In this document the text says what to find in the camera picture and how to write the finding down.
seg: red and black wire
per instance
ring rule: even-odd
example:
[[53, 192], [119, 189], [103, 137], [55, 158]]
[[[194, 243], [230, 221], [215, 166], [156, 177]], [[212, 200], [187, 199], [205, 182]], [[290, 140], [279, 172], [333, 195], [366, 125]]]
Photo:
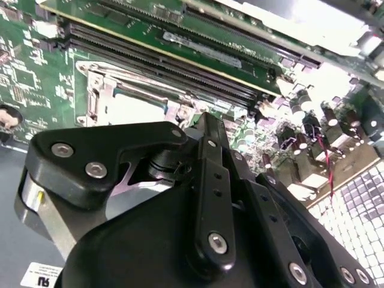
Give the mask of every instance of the red and black wire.
[[332, 163], [331, 163], [331, 159], [330, 159], [329, 154], [328, 154], [328, 150], [327, 150], [326, 146], [324, 145], [322, 135], [317, 136], [317, 141], [319, 141], [319, 145], [324, 150], [324, 153], [325, 153], [325, 163], [327, 166], [328, 182], [329, 182], [329, 186], [331, 188], [331, 194], [330, 194], [331, 204], [328, 207], [326, 207], [325, 210], [321, 213], [321, 216], [323, 216], [325, 214], [325, 212], [332, 207], [332, 200], [333, 200], [333, 197], [335, 194], [335, 191], [334, 191], [334, 171], [332, 168]]

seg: sticker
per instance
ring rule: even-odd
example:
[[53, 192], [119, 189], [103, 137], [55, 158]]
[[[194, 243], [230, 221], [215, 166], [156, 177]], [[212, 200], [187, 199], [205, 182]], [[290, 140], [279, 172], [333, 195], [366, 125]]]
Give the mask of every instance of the sticker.
[[20, 285], [31, 288], [54, 288], [62, 268], [32, 262]]
[[177, 35], [169, 33], [169, 32], [164, 33], [163, 39], [170, 41], [170, 42], [178, 43], [178, 44], [183, 45], [183, 46], [186, 46], [186, 47], [191, 48], [195, 51], [198, 51], [201, 54], [204, 54], [210, 58], [214, 58], [216, 60], [219, 60], [222, 63], [226, 63], [228, 65], [231, 65], [231, 66], [234, 66], [236, 68], [241, 69], [241, 61], [238, 58], [231, 57], [227, 54], [218, 52], [218, 51], [211, 49], [209, 47], [206, 47], [204, 45], [196, 44], [192, 41], [189, 41], [185, 38], [182, 38], [180, 36], [177, 36]]

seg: red wire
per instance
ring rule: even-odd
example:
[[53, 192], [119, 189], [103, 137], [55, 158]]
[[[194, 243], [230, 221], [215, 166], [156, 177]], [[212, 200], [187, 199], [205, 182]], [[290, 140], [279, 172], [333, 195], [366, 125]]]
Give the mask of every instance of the red wire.
[[332, 207], [332, 200], [333, 200], [333, 197], [334, 197], [334, 194], [335, 194], [335, 191], [334, 191], [334, 173], [333, 173], [332, 167], [331, 167], [331, 159], [329, 158], [328, 150], [327, 150], [327, 148], [325, 147], [325, 145], [323, 143], [323, 139], [322, 139], [321, 136], [318, 136], [317, 139], [319, 141], [320, 147], [324, 150], [324, 153], [325, 153], [325, 162], [326, 162], [328, 173], [329, 173], [328, 182], [329, 182], [329, 186], [331, 188], [331, 195], [330, 195], [330, 197], [331, 197], [331, 205], [325, 208], [324, 212], [321, 213], [321, 216], [322, 216], [322, 215], [324, 215], [324, 213], [328, 209], [330, 209]]

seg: white grid pattern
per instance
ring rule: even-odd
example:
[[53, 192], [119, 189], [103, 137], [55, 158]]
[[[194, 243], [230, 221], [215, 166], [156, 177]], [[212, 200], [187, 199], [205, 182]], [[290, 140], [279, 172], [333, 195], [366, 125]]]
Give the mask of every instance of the white grid pattern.
[[332, 208], [327, 197], [309, 210], [377, 284], [384, 284], [383, 178], [381, 162], [337, 190]]

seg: black plastic bracket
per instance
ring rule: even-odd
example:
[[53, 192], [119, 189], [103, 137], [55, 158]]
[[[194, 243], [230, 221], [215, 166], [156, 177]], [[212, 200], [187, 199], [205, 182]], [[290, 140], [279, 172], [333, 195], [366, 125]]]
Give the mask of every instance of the black plastic bracket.
[[[31, 140], [25, 167], [34, 182], [47, 191], [80, 208], [95, 209], [117, 184], [121, 163], [150, 157], [164, 149], [178, 149], [187, 139], [170, 122], [45, 131]], [[68, 158], [55, 156], [52, 146], [56, 143], [71, 146], [74, 154]], [[106, 167], [103, 179], [86, 174], [85, 167], [91, 162]]]
[[[230, 149], [221, 120], [204, 113], [196, 128], [199, 139], [169, 122], [54, 130], [33, 138], [26, 169], [53, 196], [66, 229], [81, 238], [56, 288], [374, 287], [282, 183], [271, 175], [255, 178], [245, 158]], [[56, 143], [71, 146], [73, 155], [55, 155]], [[90, 162], [103, 163], [105, 177], [90, 177]], [[84, 216], [102, 211], [121, 163], [134, 163], [128, 182], [150, 177], [174, 187], [94, 228]], [[91, 227], [85, 236], [83, 227]]]

